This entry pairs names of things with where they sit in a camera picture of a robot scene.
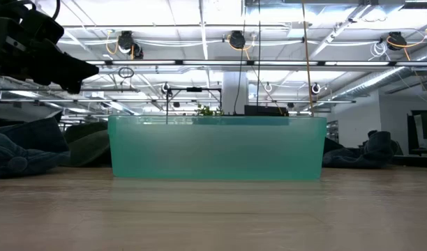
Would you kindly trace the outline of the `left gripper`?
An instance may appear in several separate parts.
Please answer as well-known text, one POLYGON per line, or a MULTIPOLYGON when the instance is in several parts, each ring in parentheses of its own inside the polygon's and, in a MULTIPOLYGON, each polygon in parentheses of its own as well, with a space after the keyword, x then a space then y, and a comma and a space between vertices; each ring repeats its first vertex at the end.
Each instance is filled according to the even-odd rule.
POLYGON ((81 91, 82 80, 99 73, 95 65, 61 52, 56 43, 63 28, 53 16, 34 9, 0 9, 0 75, 58 84, 70 94, 81 91))

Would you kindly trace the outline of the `grey cloth hat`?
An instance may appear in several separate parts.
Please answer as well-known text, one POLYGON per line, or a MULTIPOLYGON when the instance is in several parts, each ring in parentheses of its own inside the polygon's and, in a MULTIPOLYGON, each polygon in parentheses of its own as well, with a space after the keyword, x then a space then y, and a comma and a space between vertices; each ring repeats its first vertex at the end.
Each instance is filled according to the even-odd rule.
POLYGON ((64 135, 70 157, 66 167, 111 167, 110 139, 107 122, 72 125, 64 135))

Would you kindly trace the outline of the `dark blue cloth hat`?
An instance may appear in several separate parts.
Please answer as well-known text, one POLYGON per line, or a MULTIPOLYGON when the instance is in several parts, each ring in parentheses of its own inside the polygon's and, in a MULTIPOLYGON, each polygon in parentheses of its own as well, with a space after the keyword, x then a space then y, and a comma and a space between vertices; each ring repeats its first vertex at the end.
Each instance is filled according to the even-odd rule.
POLYGON ((69 159, 54 117, 0 127, 0 178, 42 174, 69 159))
POLYGON ((358 148, 346 148, 326 138, 322 166, 343 169, 382 169, 395 155, 403 152, 397 141, 387 131, 371 130, 368 139, 358 148))

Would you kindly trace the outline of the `green plant in white pot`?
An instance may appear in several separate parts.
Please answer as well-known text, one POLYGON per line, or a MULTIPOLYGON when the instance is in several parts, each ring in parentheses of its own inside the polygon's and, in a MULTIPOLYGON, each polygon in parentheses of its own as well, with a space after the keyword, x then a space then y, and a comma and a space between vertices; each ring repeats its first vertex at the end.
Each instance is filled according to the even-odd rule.
POLYGON ((224 115, 224 111, 219 107, 217 107, 216 109, 211 109, 210 106, 201 105, 201 104, 199 104, 197 106, 197 109, 195 110, 195 112, 198 116, 222 116, 222 115, 224 115))

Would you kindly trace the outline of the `long ceiling light bar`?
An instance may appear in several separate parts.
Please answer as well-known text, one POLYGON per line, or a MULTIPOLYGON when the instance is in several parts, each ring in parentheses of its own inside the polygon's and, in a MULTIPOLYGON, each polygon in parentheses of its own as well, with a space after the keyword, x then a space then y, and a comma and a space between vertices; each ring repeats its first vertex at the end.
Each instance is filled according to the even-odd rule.
MULTIPOLYGON (((307 61, 111 60, 87 61, 95 66, 307 66, 307 61)), ((427 61, 310 61, 310 66, 427 67, 427 61)))
MULTIPOLYGON (((167 102, 164 99, 22 99, 22 98, 3 98, 0 102, 63 102, 63 103, 84 103, 84 102, 167 102)), ((217 102, 215 99, 172 99, 168 102, 217 102)), ((294 103, 294 104, 309 104, 308 100, 248 100, 249 103, 294 103)), ((313 104, 347 104, 356 103, 356 100, 313 100, 313 104)))

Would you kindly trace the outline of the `translucent teal plastic bin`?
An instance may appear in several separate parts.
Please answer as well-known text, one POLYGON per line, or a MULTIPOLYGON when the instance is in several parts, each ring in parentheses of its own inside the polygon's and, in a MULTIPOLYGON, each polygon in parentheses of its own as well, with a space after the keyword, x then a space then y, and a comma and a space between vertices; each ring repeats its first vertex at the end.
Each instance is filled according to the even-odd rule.
POLYGON ((121 178, 316 180, 327 122, 288 116, 110 116, 121 178))

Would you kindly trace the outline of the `distant black rig frame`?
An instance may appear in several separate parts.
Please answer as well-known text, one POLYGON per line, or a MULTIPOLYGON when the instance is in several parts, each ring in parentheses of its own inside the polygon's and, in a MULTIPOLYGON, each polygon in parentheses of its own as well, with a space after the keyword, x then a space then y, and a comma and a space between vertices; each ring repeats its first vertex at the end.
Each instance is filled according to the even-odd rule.
MULTIPOLYGON (((221 112, 221 108, 223 105, 222 89, 219 89, 219 88, 217 88, 217 89, 203 88, 203 87, 170 88, 168 85, 166 85, 166 90, 165 90, 165 97, 166 97, 165 124, 166 125, 169 124, 170 93, 173 91, 176 91, 176 93, 172 94, 172 98, 175 98, 180 91, 192 92, 192 93, 199 93, 199 92, 203 92, 203 91, 207 91, 207 92, 211 93, 212 91, 218 91, 220 94, 220 100, 219 100, 220 110, 219 110, 219 112, 221 112)), ((198 116, 198 115, 194 116, 191 119, 191 121, 197 125, 217 125, 217 126, 225 125, 225 122, 221 118, 219 118, 217 116, 205 117, 204 114, 202 114, 200 116, 198 116)))

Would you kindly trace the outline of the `silver air duct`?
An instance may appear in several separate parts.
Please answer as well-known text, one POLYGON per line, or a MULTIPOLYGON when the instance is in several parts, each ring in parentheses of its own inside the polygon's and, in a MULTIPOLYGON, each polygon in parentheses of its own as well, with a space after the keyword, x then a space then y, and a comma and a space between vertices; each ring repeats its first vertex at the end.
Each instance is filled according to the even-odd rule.
POLYGON ((412 64, 397 61, 395 66, 382 72, 375 72, 355 80, 346 91, 339 91, 332 95, 332 100, 340 100, 347 96, 360 96, 370 93, 383 86, 405 79, 414 74, 414 70, 419 66, 427 67, 427 46, 414 52, 410 59, 412 64))

